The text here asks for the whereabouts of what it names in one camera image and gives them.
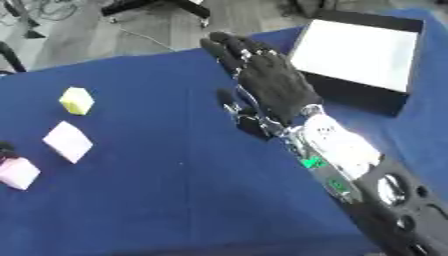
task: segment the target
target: wire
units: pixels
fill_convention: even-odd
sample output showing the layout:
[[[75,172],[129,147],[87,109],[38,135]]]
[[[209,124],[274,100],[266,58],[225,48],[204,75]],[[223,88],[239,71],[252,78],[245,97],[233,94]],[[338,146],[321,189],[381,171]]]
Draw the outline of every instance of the wire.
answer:
[[[54,11],[48,11],[48,5],[60,2],[67,2],[67,3],[70,2],[71,4],[68,6],[61,6]],[[73,16],[76,13],[76,11],[78,11],[78,8],[79,7],[76,4],[74,4],[72,0],[41,0],[39,7],[37,8],[38,10],[37,16],[38,18],[43,20],[63,21]],[[59,15],[59,13],[64,13],[67,11],[68,13],[65,14],[64,16],[54,18],[55,15]]]
[[[55,4],[55,3],[70,3],[69,5],[61,6],[53,11],[49,11],[49,5]],[[79,9],[78,5],[73,3],[72,0],[32,0],[31,2],[28,2],[25,4],[25,8],[28,10],[28,13],[31,14],[33,12],[37,12],[36,15],[32,15],[33,19],[42,19],[42,20],[49,20],[49,21],[63,21],[71,16],[73,16]],[[13,23],[7,23],[4,21],[5,17],[10,15],[9,12],[5,12],[0,14],[0,24],[6,27],[14,26],[16,22]]]
[[[154,42],[154,43],[156,43],[156,44],[158,44],[158,45],[160,45],[160,46],[162,46],[162,47],[164,47],[164,48],[166,48],[166,49],[168,49],[168,50],[170,50],[170,51],[173,51],[173,52],[176,51],[176,50],[174,50],[173,48],[169,47],[168,45],[166,45],[166,44],[164,44],[164,43],[161,43],[161,42],[157,41],[156,39],[154,39],[154,38],[152,38],[152,37],[150,37],[150,36],[145,36],[145,35],[142,35],[142,34],[139,34],[139,33],[135,33],[135,32],[126,30],[126,29],[122,28],[121,25],[120,25],[120,30],[123,31],[123,32],[126,32],[126,33],[128,33],[128,34],[134,35],[134,36],[139,36],[139,37],[148,39],[148,40],[150,40],[150,41],[152,41],[152,42]]]

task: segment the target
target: blue table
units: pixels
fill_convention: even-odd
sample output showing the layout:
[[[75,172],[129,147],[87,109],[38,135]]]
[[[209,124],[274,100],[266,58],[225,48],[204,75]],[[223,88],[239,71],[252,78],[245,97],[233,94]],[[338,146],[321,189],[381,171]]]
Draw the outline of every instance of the blue table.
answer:
[[[327,109],[448,199],[448,34],[425,11],[391,14],[427,22],[402,114],[391,119],[331,103]],[[287,52],[298,33],[257,37]],[[233,85],[202,50],[1,79],[0,139],[17,145],[42,175],[26,192],[0,186],[0,254],[346,256],[373,250],[280,142],[234,128],[214,98],[216,88]],[[88,116],[69,115],[58,103],[69,86],[85,87],[95,98]],[[95,143],[76,165],[41,141],[61,120]]]

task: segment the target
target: prosthetic arm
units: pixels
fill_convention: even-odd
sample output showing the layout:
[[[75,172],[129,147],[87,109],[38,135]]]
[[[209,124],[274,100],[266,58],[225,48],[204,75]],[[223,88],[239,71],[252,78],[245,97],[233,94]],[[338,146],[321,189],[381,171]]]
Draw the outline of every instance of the prosthetic arm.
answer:
[[[448,211],[404,165],[325,113],[322,99],[268,45],[211,33],[201,46],[238,83],[217,91],[236,126],[278,138],[358,228],[388,256],[448,255]],[[297,116],[306,121],[294,126]]]

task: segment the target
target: pink cube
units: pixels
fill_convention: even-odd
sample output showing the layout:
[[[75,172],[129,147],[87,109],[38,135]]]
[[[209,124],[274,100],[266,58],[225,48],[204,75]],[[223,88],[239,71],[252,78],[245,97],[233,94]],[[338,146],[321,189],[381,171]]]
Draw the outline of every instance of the pink cube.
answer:
[[[7,159],[0,165],[0,181],[20,190],[28,189],[39,174],[39,169],[25,158]]]

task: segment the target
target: black box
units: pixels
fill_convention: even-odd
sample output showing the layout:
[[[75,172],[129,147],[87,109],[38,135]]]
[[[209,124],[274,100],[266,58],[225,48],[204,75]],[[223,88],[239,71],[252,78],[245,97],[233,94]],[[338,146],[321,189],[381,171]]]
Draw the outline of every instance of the black box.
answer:
[[[412,91],[421,20],[322,11],[289,58],[324,99],[396,116]]]

